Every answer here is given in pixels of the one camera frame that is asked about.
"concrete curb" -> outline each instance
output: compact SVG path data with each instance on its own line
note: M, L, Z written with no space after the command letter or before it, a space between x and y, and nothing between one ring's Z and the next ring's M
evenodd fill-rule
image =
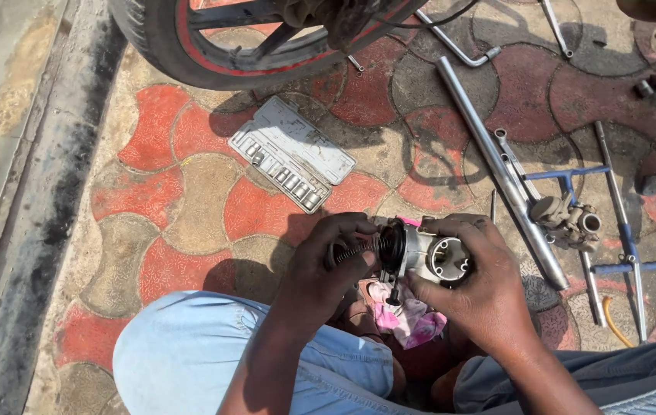
M23 140L30 153L0 240L0 414L22 413L125 38L104 0L70 0Z

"yellow hose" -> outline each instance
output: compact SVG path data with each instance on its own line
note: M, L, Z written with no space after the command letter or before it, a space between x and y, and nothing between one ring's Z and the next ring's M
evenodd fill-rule
M603 310L605 311L605 320L607 320L607 325L610 326L610 330L612 330L613 333L620 339L620 341L623 342L623 344L627 345L628 347L633 347L633 343L631 343L628 339L626 339L626 336L624 336L620 330L618 330L618 327L615 326L615 323L612 321L612 317L610 317L610 302L612 301L611 297L605 297L603 298Z

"hand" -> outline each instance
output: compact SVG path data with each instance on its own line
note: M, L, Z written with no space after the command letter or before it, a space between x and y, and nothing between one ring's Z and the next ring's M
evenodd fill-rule
M495 358L520 340L530 336L537 340L518 262L490 218L460 213L444 219L424 219L421 231L461 239L471 253L475 269L455 289L408 276L410 288L419 300L443 313Z
M371 274L375 254L362 252L342 261L328 271L325 255L333 240L355 232L371 235L378 231L366 213L345 212L327 216L318 222L295 251L282 278L268 318L289 326L289 334L307 343L333 315L343 295L353 284Z

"jeans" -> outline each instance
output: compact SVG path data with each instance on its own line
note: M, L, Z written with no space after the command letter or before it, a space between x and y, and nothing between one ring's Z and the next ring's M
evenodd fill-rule
M123 330L112 365L131 415L215 413L269 307L212 292L175 292ZM656 344L616 352L554 352L605 413L656 414ZM291 413L423 413L384 398L392 355L383 344L321 327L305 346ZM522 413L508 375L490 357L462 368L458 413Z

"finger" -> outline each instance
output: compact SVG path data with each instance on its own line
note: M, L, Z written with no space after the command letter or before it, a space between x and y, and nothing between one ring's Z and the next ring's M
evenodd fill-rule
M492 223L492 219L489 216L473 215L471 213L452 213L451 215L446 216L446 218L471 223L484 233L484 235L487 236L487 239L498 248L508 248L505 238L502 237L500 230L494 223Z
M415 297L448 316L453 303L453 290L441 287L413 272L408 272L406 282Z
M425 232L461 239L474 256L484 257L496 248L484 233L469 222L449 218L429 219L423 222L422 226L425 228Z
M364 251L344 259L322 278L323 291L329 297L340 298L352 284L369 278L376 262L377 258L372 251Z
M303 255L320 255L322 259L328 244L342 233L359 232L364 235L371 235L376 233L377 230L377 225L369 222L364 212L337 213L318 221L310 235L300 244L297 250Z

